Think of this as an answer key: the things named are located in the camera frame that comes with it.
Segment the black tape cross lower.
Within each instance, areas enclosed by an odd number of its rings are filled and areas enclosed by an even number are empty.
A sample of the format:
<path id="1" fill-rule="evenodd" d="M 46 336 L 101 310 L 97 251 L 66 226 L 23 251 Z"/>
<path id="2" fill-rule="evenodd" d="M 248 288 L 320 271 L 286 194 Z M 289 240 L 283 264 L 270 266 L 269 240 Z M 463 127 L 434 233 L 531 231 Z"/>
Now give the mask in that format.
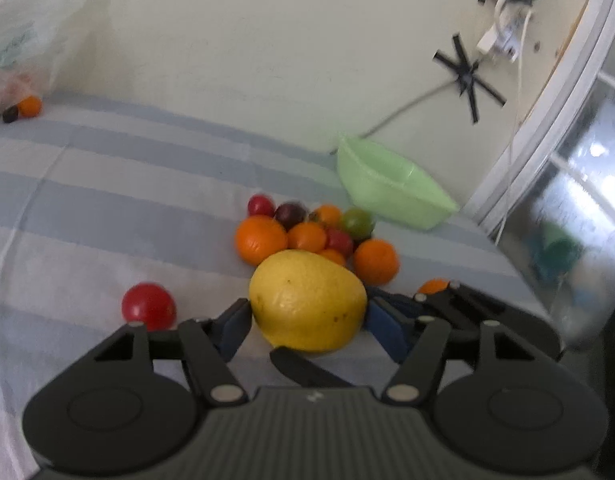
<path id="1" fill-rule="evenodd" d="M 444 66 L 446 70 L 454 75 L 454 80 L 457 84 L 460 96 L 465 94 L 468 98 L 472 124 L 475 125 L 480 121 L 480 112 L 478 108 L 477 96 L 475 95 L 475 88 L 479 88 L 485 92 L 500 107 L 504 107 L 507 100 L 501 92 L 498 92 L 494 87 L 482 80 L 477 75 L 480 62 L 470 61 L 463 40 L 461 40 L 459 34 L 452 36 L 452 42 L 457 56 L 456 60 L 450 58 L 441 50 L 437 50 L 437 52 L 433 55 L 433 61 Z"/>

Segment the light green plastic basket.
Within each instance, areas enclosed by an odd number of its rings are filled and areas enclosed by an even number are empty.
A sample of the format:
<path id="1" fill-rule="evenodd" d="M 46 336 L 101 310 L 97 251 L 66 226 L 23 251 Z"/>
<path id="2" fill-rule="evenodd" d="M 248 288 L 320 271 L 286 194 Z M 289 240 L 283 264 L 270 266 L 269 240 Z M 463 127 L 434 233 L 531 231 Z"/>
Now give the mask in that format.
<path id="1" fill-rule="evenodd" d="M 413 229 L 429 231 L 459 211 L 425 170 L 370 140 L 344 136 L 337 171 L 354 205 Z"/>

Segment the large yellow lemon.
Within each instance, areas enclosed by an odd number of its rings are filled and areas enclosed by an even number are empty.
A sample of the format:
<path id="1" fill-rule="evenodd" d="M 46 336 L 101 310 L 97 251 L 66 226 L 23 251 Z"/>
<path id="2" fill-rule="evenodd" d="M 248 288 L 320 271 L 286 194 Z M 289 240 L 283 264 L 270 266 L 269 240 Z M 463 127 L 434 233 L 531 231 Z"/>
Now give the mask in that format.
<path id="1" fill-rule="evenodd" d="M 249 299 L 258 329 L 273 347 L 307 353 L 349 344 L 367 307 L 366 289 L 355 274 L 301 250 L 265 259 L 252 275 Z"/>

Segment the white window frame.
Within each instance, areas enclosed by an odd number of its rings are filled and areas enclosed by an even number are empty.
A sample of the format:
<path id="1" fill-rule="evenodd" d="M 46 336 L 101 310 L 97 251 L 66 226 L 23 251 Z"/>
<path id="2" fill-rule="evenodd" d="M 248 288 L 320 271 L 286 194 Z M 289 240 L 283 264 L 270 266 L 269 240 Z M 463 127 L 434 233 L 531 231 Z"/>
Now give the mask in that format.
<path id="1" fill-rule="evenodd" d="M 512 155 L 501 155 L 464 206 L 493 233 L 557 150 L 597 81 L 615 37 L 615 0 L 588 0 L 554 73 L 523 122 Z"/>

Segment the small orange front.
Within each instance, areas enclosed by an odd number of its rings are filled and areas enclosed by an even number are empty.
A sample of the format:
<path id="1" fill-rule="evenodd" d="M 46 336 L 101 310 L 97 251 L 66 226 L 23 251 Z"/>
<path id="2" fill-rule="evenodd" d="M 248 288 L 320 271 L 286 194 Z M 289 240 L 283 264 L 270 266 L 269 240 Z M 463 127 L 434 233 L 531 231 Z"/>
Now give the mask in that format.
<path id="1" fill-rule="evenodd" d="M 338 252 L 336 249 L 326 248 L 322 250 L 319 255 L 333 263 L 339 264 L 339 266 L 347 265 L 347 258 L 345 258 L 344 255 L 342 255 L 341 252 Z"/>

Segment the small red fruit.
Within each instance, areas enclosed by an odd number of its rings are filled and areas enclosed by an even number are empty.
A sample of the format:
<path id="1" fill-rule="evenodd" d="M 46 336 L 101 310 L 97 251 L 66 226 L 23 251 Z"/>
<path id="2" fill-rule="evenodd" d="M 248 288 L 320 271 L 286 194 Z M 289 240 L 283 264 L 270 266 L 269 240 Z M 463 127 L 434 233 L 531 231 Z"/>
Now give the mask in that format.
<path id="1" fill-rule="evenodd" d="M 265 194 L 255 194 L 248 202 L 248 214 L 252 216 L 274 217 L 276 212 L 275 202 Z"/>

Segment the small orange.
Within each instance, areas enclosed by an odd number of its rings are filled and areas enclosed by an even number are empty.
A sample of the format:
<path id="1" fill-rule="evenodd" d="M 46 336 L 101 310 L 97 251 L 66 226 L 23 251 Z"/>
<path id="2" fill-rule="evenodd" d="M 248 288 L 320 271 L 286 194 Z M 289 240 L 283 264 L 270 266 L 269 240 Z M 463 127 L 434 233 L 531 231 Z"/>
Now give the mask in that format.
<path id="1" fill-rule="evenodd" d="M 288 247 L 304 252 L 321 252 L 327 245 L 327 232 L 316 222 L 302 222 L 288 232 Z"/>
<path id="2" fill-rule="evenodd" d="M 328 226 L 328 228 L 339 226 L 341 217 L 342 211 L 337 206 L 331 204 L 322 204 L 309 215 L 309 219 L 323 226 Z"/>
<path id="3" fill-rule="evenodd" d="M 19 111 L 19 116 L 23 118 L 34 118 L 42 114 L 42 99 L 38 96 L 28 96 L 22 99 L 16 108 Z"/>
<path id="4" fill-rule="evenodd" d="M 326 248 L 322 250 L 319 255 L 333 263 L 339 264 L 339 266 L 347 265 L 347 258 L 345 258 L 344 255 L 342 255 L 341 252 L 338 252 L 336 249 Z"/>

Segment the large orange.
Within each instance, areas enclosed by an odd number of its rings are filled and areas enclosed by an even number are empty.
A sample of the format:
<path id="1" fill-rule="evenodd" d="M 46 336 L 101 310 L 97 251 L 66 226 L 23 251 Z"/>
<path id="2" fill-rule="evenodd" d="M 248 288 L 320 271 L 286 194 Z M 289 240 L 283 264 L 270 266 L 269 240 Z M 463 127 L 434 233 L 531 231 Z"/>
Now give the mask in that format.
<path id="1" fill-rule="evenodd" d="M 237 227 L 234 246 L 244 262 L 258 266 L 269 256 L 288 248 L 288 234 L 272 217 L 251 216 Z"/>
<path id="2" fill-rule="evenodd" d="M 365 240 L 353 255 L 353 268 L 357 277 L 366 285 L 389 284 L 399 273 L 399 255 L 386 240 Z"/>

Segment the green lime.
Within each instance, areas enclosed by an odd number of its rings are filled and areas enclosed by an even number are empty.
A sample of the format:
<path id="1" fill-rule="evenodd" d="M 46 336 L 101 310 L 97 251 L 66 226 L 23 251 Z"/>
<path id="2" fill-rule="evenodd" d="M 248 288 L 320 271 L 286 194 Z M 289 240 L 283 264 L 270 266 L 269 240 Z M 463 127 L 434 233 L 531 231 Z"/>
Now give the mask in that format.
<path id="1" fill-rule="evenodd" d="M 370 212 L 362 208 L 351 208 L 342 214 L 339 225 L 352 240 L 367 240 L 373 235 L 376 222 Z"/>

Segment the small orange back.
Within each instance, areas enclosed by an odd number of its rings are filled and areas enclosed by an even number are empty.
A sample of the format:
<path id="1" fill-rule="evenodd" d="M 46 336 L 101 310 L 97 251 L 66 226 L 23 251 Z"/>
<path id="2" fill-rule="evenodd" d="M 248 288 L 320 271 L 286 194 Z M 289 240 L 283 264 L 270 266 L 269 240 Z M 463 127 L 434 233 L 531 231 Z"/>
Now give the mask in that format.
<path id="1" fill-rule="evenodd" d="M 322 204 L 309 215 L 309 219 L 323 226 L 328 226 L 328 228 L 339 226 L 341 217 L 342 211 L 337 206 L 331 204 Z"/>

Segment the clear plastic bag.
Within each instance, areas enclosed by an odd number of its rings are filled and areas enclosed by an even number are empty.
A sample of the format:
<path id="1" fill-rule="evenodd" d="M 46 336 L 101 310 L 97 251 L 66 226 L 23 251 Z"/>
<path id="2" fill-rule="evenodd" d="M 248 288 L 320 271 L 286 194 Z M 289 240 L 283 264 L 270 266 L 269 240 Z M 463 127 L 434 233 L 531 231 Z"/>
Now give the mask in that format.
<path id="1" fill-rule="evenodd" d="M 0 115 L 43 98 L 82 45 L 88 0 L 0 0 Z"/>

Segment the dark purple plum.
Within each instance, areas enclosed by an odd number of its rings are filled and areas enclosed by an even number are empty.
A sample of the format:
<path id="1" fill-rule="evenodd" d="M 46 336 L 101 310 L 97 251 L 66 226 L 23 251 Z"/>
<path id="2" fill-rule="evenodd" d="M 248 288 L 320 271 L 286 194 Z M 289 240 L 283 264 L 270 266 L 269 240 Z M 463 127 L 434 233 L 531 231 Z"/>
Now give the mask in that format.
<path id="1" fill-rule="evenodd" d="M 304 222 L 306 217 L 307 209 L 299 202 L 283 203 L 277 207 L 274 214 L 274 219 L 286 232 Z"/>

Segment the green object behind glass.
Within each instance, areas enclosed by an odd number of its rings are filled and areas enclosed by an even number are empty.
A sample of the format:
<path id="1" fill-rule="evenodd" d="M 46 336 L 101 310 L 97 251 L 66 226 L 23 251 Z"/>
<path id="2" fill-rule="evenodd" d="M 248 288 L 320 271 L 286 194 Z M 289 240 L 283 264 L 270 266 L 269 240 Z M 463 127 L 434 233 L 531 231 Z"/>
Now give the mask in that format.
<path id="1" fill-rule="evenodd" d="M 528 240 L 531 268 L 537 281 L 551 285 L 558 283 L 580 260 L 582 243 L 557 223 L 539 222 Z"/>

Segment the red tomato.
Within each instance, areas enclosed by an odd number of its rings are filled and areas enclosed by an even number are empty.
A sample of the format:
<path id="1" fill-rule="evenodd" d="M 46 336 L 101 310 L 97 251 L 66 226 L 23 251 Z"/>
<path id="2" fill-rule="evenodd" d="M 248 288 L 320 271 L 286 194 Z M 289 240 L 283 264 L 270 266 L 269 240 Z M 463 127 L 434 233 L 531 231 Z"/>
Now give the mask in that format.
<path id="1" fill-rule="evenodd" d="M 121 312 L 127 323 L 141 322 L 148 330 L 168 330 L 176 321 L 177 308 L 166 288 L 156 283 L 142 282 L 125 292 Z"/>

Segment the white power adapter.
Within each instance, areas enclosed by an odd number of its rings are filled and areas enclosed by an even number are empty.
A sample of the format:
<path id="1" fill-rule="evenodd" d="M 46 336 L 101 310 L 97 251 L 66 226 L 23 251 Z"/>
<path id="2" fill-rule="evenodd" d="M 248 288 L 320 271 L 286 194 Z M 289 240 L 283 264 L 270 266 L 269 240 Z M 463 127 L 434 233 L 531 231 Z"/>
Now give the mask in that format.
<path id="1" fill-rule="evenodd" d="M 477 50 L 482 56 L 501 55 L 514 63 L 519 55 L 519 41 L 512 28 L 500 34 L 493 25 L 478 42 Z"/>

